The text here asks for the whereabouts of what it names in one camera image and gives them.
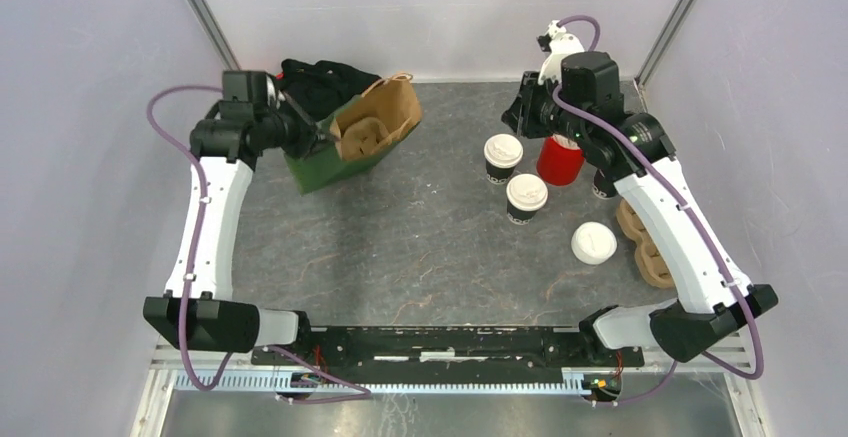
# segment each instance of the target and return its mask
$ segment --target white wall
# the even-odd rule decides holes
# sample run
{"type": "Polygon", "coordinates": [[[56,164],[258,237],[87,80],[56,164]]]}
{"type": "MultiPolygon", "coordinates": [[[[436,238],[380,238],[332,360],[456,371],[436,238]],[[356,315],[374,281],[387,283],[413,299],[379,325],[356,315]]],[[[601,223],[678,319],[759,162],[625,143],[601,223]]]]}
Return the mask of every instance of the white wall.
{"type": "MultiPolygon", "coordinates": [[[[601,48],[636,75],[676,0],[207,0],[242,68],[340,60],[421,79],[518,80],[536,36],[571,14],[603,24],[601,48]]],[[[590,27],[576,24],[586,41],[590,27]]]]}
{"type": "Polygon", "coordinates": [[[0,29],[0,435],[127,435],[189,185],[145,106],[222,65],[185,0],[0,0],[0,29]]]}
{"type": "Polygon", "coordinates": [[[648,84],[762,319],[778,436],[848,425],[848,0],[698,0],[648,84]]]}

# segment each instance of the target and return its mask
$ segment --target paper bag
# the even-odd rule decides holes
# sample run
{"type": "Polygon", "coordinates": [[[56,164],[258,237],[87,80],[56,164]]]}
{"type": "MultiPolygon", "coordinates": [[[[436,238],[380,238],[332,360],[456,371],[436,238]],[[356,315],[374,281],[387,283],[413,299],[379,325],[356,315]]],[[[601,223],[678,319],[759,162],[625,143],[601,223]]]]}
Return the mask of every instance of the paper bag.
{"type": "Polygon", "coordinates": [[[398,74],[379,80],[362,96],[354,97],[320,122],[322,129],[340,138],[350,133],[345,142],[355,145],[345,143],[351,146],[345,147],[347,150],[339,142],[304,159],[285,156],[301,194],[371,170],[409,135],[421,121],[421,106],[409,83],[411,78],[398,74]],[[343,152],[353,153],[354,160],[343,160],[343,152]]]}
{"type": "Polygon", "coordinates": [[[407,73],[378,80],[335,116],[330,132],[339,138],[336,151],[343,161],[377,155],[421,122],[421,105],[411,81],[407,73]]]}

